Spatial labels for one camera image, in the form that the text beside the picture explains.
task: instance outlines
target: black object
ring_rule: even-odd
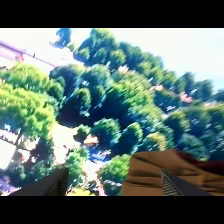
[[[212,196],[206,191],[171,175],[166,170],[161,172],[164,196]]]
[[[56,170],[53,174],[25,186],[9,196],[65,196],[68,174],[68,168]]]

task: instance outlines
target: white sky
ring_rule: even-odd
[[[54,41],[58,28],[0,28],[0,40],[29,50]],[[73,28],[77,45],[89,36],[91,28]],[[166,69],[178,75],[191,71],[197,80],[212,79],[224,88],[223,28],[111,28],[118,41],[139,46],[162,56]]]

